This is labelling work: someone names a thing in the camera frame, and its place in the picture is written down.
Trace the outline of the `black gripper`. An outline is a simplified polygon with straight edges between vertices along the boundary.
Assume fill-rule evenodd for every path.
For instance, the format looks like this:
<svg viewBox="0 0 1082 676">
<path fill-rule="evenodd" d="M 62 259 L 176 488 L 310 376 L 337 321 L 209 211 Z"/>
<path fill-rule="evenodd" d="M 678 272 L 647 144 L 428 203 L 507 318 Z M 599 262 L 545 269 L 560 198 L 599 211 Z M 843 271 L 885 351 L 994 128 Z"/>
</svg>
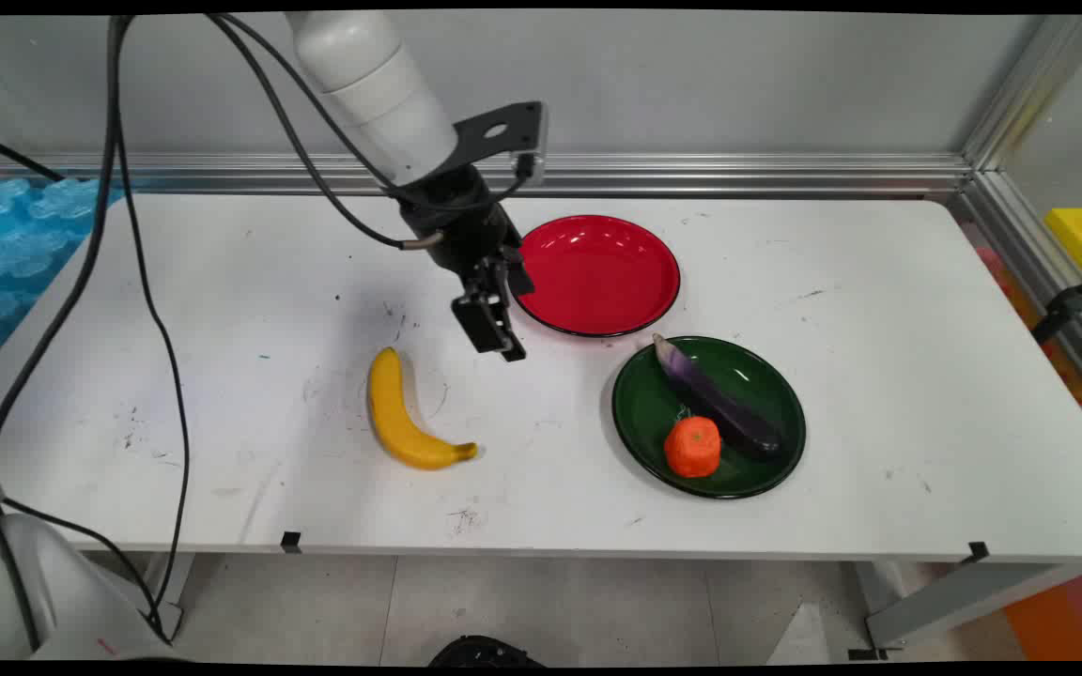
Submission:
<svg viewBox="0 0 1082 676">
<path fill-rule="evenodd" d="M 476 352 L 498 352 L 507 362 L 527 356 L 511 324 L 513 299 L 535 292 L 522 257 L 522 236 L 473 165 L 415 181 L 396 197 L 400 217 L 418 238 L 440 231 L 428 256 L 463 283 L 451 309 Z M 485 260 L 500 264 L 481 264 Z"/>
</svg>

